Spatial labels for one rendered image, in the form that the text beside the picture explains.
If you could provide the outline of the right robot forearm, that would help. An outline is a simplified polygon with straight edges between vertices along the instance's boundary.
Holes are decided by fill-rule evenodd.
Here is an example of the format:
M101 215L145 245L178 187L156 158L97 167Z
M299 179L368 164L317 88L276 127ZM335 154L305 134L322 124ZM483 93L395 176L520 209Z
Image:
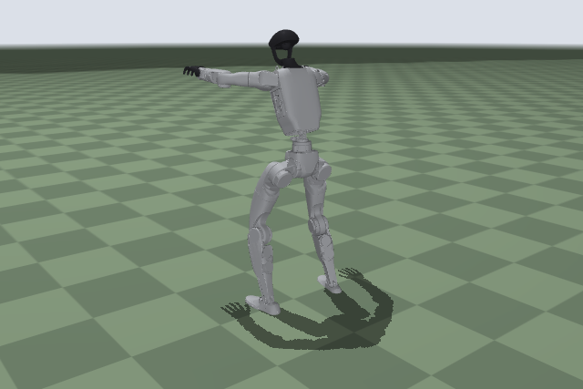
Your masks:
M310 70L318 69L318 68L313 68L313 67L308 67L308 68L309 68ZM318 70L319 70L320 72L323 72L323 73L327 74L325 71L323 71L323 70L321 70L321 69L318 69Z

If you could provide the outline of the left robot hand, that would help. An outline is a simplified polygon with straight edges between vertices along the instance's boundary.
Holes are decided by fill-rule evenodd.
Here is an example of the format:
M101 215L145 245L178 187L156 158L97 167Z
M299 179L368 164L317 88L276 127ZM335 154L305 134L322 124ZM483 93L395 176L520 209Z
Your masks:
M188 70L187 75L189 75L189 72L191 71L191 76L193 76L193 73L195 72L195 76L199 77L199 74L200 74L199 68L200 67L198 67L198 66L185 67L184 71L183 71L183 75L185 75L186 71Z

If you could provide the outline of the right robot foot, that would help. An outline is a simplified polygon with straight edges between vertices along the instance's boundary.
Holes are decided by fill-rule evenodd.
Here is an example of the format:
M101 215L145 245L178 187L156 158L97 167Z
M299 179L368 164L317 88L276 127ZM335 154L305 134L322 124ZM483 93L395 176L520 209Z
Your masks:
M341 293L342 292L341 287L339 285L335 286L334 282L332 282L332 285L333 285L332 288L328 285L326 275L318 276L317 281L318 281L318 283L320 283L323 287L325 287L326 289L328 289L332 293Z

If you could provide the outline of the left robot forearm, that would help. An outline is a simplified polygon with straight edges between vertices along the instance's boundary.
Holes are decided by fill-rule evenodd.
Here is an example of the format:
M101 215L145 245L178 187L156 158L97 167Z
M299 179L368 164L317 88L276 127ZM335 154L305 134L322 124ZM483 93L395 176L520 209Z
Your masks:
M225 74L229 74L231 73L228 70L222 70L222 69L211 69L211 68L204 68L204 67L200 67L200 74L198 79L200 80L204 80L207 82L211 82L213 84L217 84L217 73L225 73Z

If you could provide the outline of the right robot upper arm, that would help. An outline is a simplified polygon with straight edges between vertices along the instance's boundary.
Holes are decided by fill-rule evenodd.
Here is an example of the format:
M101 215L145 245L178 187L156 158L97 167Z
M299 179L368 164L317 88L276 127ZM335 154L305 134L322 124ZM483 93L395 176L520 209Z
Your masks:
M312 70L314 75L316 76L317 87L324 87L325 84L329 81L329 75L323 72L320 72L318 69Z

